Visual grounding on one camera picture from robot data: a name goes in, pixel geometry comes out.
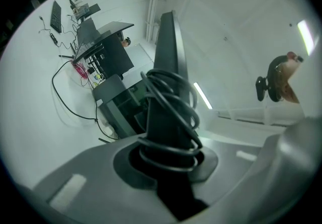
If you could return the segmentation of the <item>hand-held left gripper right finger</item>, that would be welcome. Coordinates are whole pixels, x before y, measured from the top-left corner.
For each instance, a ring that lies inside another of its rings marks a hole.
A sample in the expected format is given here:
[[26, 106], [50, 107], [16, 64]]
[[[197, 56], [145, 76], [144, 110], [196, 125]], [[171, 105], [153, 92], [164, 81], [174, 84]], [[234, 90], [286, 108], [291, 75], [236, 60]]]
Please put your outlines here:
[[315, 176], [315, 120], [306, 118], [263, 146], [202, 138], [218, 156], [207, 181], [194, 185], [208, 207], [187, 223], [273, 223], [304, 195]]

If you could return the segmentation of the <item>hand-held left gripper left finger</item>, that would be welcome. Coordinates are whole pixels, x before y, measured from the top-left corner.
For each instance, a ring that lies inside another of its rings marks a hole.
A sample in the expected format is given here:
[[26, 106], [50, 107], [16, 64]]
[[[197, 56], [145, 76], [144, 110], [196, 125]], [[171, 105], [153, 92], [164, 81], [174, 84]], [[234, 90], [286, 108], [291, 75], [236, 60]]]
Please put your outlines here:
[[176, 223], [158, 198], [156, 179], [137, 170], [136, 137], [83, 151], [34, 188], [55, 210], [80, 223]]

